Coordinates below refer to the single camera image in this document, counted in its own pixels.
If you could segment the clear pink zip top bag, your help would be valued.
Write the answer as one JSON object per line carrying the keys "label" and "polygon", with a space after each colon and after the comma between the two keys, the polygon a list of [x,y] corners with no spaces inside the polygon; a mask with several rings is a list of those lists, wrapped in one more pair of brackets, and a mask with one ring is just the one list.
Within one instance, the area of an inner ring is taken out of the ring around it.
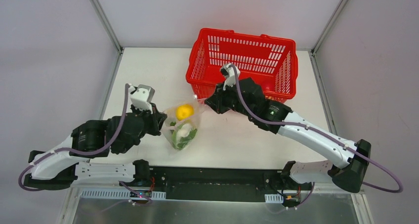
{"label": "clear pink zip top bag", "polygon": [[167,118],[161,132],[174,150],[185,149],[195,139],[203,111],[203,101],[196,98],[164,110]]}

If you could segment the yellow orange fruit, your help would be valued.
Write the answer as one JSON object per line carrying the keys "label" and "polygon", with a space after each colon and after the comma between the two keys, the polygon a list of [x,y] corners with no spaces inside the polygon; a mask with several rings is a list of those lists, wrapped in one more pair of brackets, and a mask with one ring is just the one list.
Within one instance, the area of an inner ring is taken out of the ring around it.
{"label": "yellow orange fruit", "polygon": [[194,115],[194,107],[191,104],[182,104],[175,110],[175,116],[177,120],[182,121]]}

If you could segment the green vegetable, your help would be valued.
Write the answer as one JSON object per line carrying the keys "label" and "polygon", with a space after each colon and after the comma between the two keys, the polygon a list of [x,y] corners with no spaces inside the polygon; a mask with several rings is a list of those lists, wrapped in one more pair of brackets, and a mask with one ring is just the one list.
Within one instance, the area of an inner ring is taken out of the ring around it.
{"label": "green vegetable", "polygon": [[[182,126],[182,124],[185,123],[190,123],[193,126],[192,131],[189,133],[189,135],[187,137],[183,137],[181,139],[177,139],[176,138],[176,132],[179,129],[179,126]],[[175,150],[183,150],[189,143],[192,142],[192,140],[195,138],[196,134],[197,134],[197,127],[190,121],[184,122],[180,124],[177,127],[174,127],[173,129],[169,129],[171,135],[169,136],[169,142],[171,143],[171,146],[175,149]]]}

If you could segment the white garlic toy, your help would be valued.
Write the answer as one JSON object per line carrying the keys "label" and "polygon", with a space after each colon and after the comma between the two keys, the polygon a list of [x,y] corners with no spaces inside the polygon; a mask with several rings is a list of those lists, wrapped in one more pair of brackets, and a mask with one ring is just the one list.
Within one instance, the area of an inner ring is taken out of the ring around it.
{"label": "white garlic toy", "polygon": [[181,139],[183,137],[187,137],[192,129],[193,126],[190,123],[182,124],[182,126],[179,126],[179,129],[176,132],[176,138]]}

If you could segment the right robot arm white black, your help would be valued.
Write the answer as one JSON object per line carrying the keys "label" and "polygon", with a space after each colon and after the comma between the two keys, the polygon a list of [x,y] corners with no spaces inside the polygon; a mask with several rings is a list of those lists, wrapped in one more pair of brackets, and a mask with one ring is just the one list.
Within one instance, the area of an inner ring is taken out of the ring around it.
{"label": "right robot arm white black", "polygon": [[229,78],[218,84],[205,104],[218,114],[229,110],[243,114],[258,128],[293,139],[325,157],[322,162],[287,162],[280,176],[284,188],[324,179],[351,193],[361,190],[370,164],[368,141],[344,139],[312,124],[285,104],[266,98],[251,78],[238,82]]}

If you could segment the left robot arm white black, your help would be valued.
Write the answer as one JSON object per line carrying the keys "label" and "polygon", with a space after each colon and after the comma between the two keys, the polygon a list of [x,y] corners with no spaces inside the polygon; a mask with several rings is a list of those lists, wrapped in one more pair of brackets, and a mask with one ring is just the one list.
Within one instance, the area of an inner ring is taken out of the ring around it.
{"label": "left robot arm white black", "polygon": [[124,164],[92,164],[93,158],[110,153],[124,154],[147,134],[159,136],[167,114],[131,106],[107,120],[89,120],[73,129],[53,149],[30,153],[28,167],[20,174],[19,186],[26,191],[63,190],[73,184],[136,183],[146,186],[151,179],[149,163],[135,160]]}

